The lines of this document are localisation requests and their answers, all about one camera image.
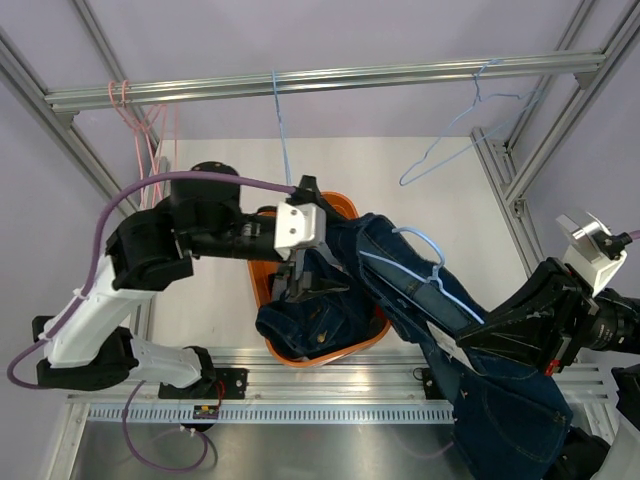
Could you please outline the dark blue denim garment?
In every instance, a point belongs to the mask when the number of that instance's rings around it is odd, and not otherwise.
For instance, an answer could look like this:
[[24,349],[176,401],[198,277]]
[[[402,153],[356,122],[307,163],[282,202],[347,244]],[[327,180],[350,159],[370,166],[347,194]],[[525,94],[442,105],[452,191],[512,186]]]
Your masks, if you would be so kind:
[[255,327],[283,359],[311,361],[374,339],[385,328],[378,307],[350,275],[308,250],[304,271],[349,286],[302,303],[272,300],[258,309]]

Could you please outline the pink hanger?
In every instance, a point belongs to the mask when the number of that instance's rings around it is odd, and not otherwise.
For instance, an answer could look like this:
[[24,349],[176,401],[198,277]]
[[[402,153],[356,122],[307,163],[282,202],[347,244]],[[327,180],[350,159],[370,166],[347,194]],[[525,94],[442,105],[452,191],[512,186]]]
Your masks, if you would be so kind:
[[153,125],[151,126],[150,135],[151,135],[151,145],[155,153],[155,167],[151,166],[150,155],[148,154],[146,141],[143,138],[141,138],[141,147],[142,147],[143,159],[145,161],[146,178],[148,176],[155,176],[159,174],[161,171],[161,159],[163,157],[163,142],[168,132],[170,107],[168,104],[155,104],[149,107],[141,107],[140,111],[138,113],[135,113],[134,108],[130,106],[130,102],[127,95],[128,90],[129,90],[129,81],[125,89],[126,102],[127,102],[128,109],[135,114],[138,120],[142,120],[143,117],[146,116],[147,122],[153,123]]
[[128,81],[124,80],[120,86],[119,100],[116,100],[114,95],[114,88],[116,86],[115,81],[109,82],[107,86],[107,93],[108,93],[111,106],[114,108],[116,113],[120,116],[120,118],[123,120],[125,125],[129,128],[129,130],[133,134],[139,177],[141,180],[144,180],[146,179],[146,170],[145,170],[145,161],[143,159],[143,154],[142,154],[141,138],[143,138],[146,141],[148,154],[150,155],[151,166],[155,167],[155,153],[151,145],[151,135],[150,135],[151,126],[153,125],[153,123],[148,123],[146,116],[144,116],[142,120],[138,120],[135,114],[128,109],[127,102],[126,102],[126,93],[125,93],[125,89],[127,85],[128,85]]

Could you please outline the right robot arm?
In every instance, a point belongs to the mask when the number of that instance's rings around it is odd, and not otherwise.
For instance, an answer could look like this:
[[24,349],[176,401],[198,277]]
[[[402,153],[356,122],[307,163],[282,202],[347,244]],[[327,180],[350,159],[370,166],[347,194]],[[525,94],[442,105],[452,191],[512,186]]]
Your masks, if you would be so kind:
[[[639,301],[607,287],[606,279],[581,273],[578,263],[549,258],[484,324],[468,327],[456,343],[474,353],[561,372],[579,349],[638,354]],[[570,433],[549,479],[636,479],[639,476],[639,368],[612,369],[619,427],[611,446],[580,429]]]

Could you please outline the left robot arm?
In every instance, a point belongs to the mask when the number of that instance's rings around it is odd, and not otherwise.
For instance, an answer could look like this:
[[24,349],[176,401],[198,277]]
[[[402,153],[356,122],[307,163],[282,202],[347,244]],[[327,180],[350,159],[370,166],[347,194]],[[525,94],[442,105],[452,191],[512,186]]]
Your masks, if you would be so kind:
[[206,348],[157,345],[123,326],[136,303],[191,277],[196,259],[281,262],[291,301],[333,288],[303,269],[305,254],[321,249],[327,228],[344,221],[314,177],[304,176],[285,188],[283,202],[253,214],[240,206],[248,180],[229,165],[203,162],[163,180],[167,198],[99,238],[90,279],[66,309],[33,320],[44,350],[36,366],[40,388],[91,392],[131,379],[157,384],[161,398],[219,396],[223,383]]

